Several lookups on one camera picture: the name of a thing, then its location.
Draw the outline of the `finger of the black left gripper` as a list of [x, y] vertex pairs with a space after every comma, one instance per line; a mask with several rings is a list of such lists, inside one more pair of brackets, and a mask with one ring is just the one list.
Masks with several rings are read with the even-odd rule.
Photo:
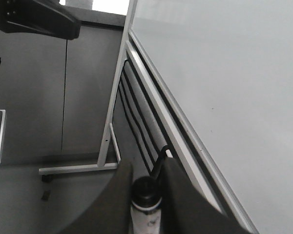
[[77, 39], [81, 21], [56, 0], [0, 0], [0, 30]]

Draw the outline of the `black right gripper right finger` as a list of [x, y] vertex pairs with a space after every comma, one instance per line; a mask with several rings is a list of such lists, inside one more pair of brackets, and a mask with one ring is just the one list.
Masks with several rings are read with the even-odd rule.
[[192, 185], [173, 158], [165, 158], [160, 172], [163, 230], [166, 234], [248, 234], [221, 214]]

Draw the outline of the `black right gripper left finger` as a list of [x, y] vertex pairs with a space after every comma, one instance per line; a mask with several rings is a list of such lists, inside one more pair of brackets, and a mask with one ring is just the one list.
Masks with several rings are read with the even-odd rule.
[[97, 199], [61, 234], [127, 234], [130, 221], [130, 201], [133, 168], [122, 160]]

